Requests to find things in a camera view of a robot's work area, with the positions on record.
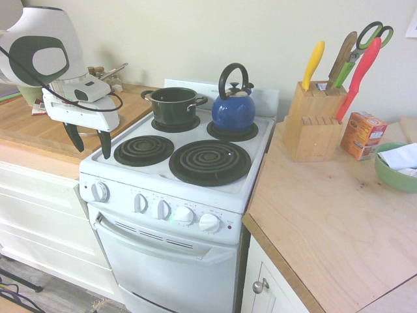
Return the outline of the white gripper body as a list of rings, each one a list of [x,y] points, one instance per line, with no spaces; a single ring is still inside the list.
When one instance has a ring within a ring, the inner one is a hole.
[[[65,104],[45,88],[42,89],[42,92],[46,111],[49,117],[55,121],[106,132],[111,132],[119,126],[119,116],[116,111],[103,112],[103,110],[116,108],[114,101],[109,96],[104,96],[95,102],[79,103],[81,106],[94,109],[91,111]]]

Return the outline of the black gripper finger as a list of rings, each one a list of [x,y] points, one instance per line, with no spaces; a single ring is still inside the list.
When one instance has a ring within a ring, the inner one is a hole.
[[[109,132],[103,130],[96,131],[101,143],[102,154],[105,159],[108,159],[111,156],[111,136]]]
[[[71,139],[72,143],[74,144],[75,148],[81,153],[84,151],[84,144],[83,141],[78,133],[78,129],[76,125],[63,123],[66,133],[68,137]]]

